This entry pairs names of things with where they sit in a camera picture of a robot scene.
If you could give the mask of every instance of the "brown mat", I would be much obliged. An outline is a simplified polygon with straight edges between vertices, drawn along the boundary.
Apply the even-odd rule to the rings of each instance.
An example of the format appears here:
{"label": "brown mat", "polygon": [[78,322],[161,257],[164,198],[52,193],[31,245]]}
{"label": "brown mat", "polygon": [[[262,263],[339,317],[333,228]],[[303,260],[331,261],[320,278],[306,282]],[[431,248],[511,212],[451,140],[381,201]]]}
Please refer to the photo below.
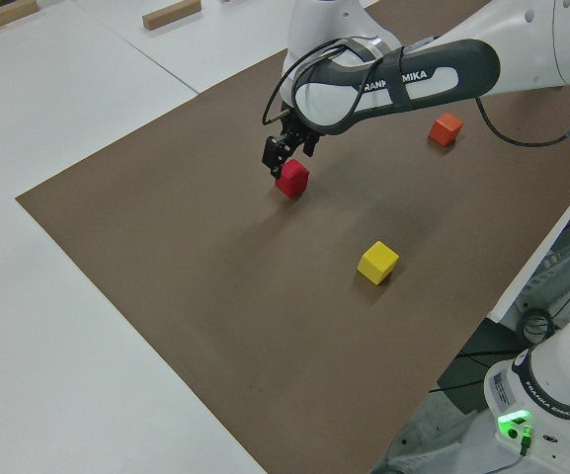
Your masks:
{"label": "brown mat", "polygon": [[[477,8],[416,3],[371,11],[407,42]],[[18,201],[270,474],[362,474],[570,203],[570,141],[507,145],[472,102],[368,120],[298,157],[289,201],[260,163],[282,60]],[[524,139],[570,123],[570,89],[486,106]],[[450,150],[426,138],[445,111],[466,122]],[[356,272],[377,239],[402,258],[380,287]]]}

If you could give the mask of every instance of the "orange cube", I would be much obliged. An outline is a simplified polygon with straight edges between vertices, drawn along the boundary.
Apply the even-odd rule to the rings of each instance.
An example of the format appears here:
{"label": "orange cube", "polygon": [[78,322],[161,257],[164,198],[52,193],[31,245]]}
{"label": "orange cube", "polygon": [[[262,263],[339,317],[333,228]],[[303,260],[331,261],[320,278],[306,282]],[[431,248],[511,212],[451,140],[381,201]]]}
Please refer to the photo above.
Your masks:
{"label": "orange cube", "polygon": [[460,133],[464,123],[450,113],[442,114],[436,119],[430,130],[430,138],[441,146],[450,146]]}

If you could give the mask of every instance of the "yellow cube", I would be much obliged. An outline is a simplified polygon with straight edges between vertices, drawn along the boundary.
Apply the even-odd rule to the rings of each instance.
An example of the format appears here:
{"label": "yellow cube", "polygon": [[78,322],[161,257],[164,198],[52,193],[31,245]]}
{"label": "yellow cube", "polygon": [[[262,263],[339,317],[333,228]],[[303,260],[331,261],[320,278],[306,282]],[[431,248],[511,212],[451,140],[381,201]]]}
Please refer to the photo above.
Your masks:
{"label": "yellow cube", "polygon": [[383,242],[376,242],[362,256],[357,270],[374,284],[380,284],[399,261],[399,256]]}

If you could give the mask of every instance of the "red cube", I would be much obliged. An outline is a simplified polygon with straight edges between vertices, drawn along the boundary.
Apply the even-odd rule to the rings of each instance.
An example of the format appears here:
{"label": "red cube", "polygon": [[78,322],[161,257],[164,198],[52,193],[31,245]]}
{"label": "red cube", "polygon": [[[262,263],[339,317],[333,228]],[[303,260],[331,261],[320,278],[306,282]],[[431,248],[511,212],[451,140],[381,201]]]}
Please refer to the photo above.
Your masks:
{"label": "red cube", "polygon": [[307,184],[308,170],[295,159],[285,163],[281,176],[276,180],[276,187],[290,198],[301,195]]}
{"label": "red cube", "polygon": [[460,133],[463,125],[462,120],[454,117],[452,114],[442,114],[434,122],[430,131],[430,138],[441,146],[450,146],[455,142],[455,138]]}

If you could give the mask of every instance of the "green cable plug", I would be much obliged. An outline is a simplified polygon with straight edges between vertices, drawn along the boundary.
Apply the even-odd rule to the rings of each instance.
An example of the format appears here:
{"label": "green cable plug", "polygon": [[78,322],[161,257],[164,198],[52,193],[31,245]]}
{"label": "green cable plug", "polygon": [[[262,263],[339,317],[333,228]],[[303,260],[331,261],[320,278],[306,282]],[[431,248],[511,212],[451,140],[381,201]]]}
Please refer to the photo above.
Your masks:
{"label": "green cable plug", "polygon": [[520,454],[522,456],[527,455],[531,444],[532,444],[532,427],[526,425],[524,427],[524,437],[522,438],[522,450],[520,451]]}

